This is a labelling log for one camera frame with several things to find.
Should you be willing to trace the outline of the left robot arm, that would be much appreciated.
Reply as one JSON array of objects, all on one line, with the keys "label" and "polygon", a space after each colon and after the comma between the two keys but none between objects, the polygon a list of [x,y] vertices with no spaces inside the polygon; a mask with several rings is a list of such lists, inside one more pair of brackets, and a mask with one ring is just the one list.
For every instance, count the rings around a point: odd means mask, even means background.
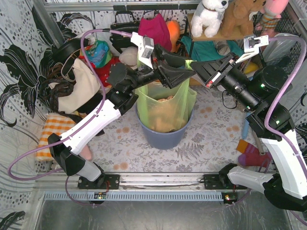
[{"label": "left robot arm", "polygon": [[109,186],[103,169],[82,157],[82,149],[105,126],[132,108],[138,99],[135,89],[156,80],[172,89],[194,75],[187,68],[188,60],[155,45],[149,59],[151,67],[133,70],[123,63],[112,65],[108,78],[111,89],[98,106],[69,131],[48,137],[51,156],[68,176],[80,176],[90,183],[90,188]]}]

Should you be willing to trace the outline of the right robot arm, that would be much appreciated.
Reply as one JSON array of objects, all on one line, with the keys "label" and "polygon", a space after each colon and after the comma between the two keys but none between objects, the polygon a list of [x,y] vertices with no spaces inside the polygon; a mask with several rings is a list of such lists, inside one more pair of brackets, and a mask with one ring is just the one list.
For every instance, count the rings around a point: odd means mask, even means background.
[{"label": "right robot arm", "polygon": [[190,67],[208,88],[222,86],[248,112],[247,121],[268,149],[276,173],[246,170],[230,163],[219,171],[223,185],[243,186],[265,195],[275,207],[292,211],[307,209],[307,166],[300,152],[290,112],[274,98],[286,82],[286,72],[266,66],[249,79],[235,63],[233,54],[216,61],[193,61]]}]

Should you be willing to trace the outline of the green trash bag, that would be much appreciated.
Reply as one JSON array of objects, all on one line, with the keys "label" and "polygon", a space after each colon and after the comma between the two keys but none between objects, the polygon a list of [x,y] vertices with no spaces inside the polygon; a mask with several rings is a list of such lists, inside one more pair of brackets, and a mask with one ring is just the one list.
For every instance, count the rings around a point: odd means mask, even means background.
[{"label": "green trash bag", "polygon": [[[181,129],[189,120],[196,102],[196,91],[189,87],[189,79],[170,89],[156,81],[136,89],[139,119],[149,129],[170,133]],[[174,98],[159,102],[172,95]]]}]

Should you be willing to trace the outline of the blue trash bin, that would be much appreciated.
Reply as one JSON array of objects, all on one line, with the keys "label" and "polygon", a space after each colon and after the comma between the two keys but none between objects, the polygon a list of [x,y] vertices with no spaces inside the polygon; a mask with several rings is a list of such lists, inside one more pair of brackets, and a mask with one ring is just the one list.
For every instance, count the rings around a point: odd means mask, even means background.
[{"label": "blue trash bin", "polygon": [[170,132],[170,133],[159,133],[159,132],[156,132],[156,131],[153,131],[147,128],[139,119],[137,108],[135,109],[135,112],[137,115],[137,119],[142,127],[142,131],[145,136],[145,139],[147,140],[149,145],[159,150],[169,150],[169,149],[176,147],[182,140],[184,133],[193,118],[194,110],[192,109],[190,116],[189,116],[189,120],[185,126],[183,126],[181,129],[177,131]]}]

